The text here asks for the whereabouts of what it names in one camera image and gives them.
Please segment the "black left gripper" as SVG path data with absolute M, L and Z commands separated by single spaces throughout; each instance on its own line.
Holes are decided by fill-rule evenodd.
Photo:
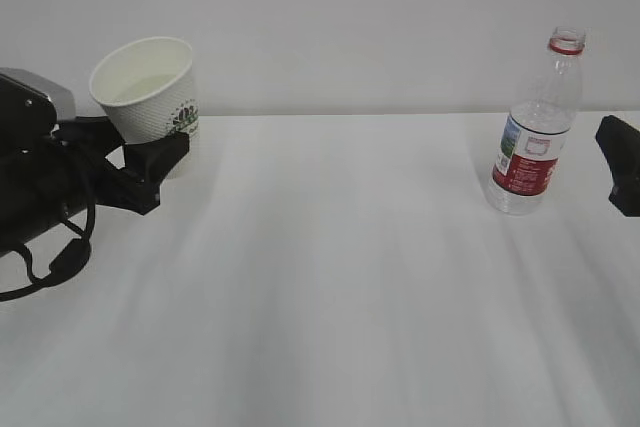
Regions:
M 186 133 L 128 144 L 106 116 L 61 121 L 23 146 L 1 136 L 1 252 L 98 205 L 151 212 L 188 153 Z

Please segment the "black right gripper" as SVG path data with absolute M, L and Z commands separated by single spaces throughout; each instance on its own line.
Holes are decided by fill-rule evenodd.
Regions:
M 602 118 L 595 139 L 612 176 L 609 202 L 625 217 L 639 217 L 639 131 L 620 118 L 607 115 Z

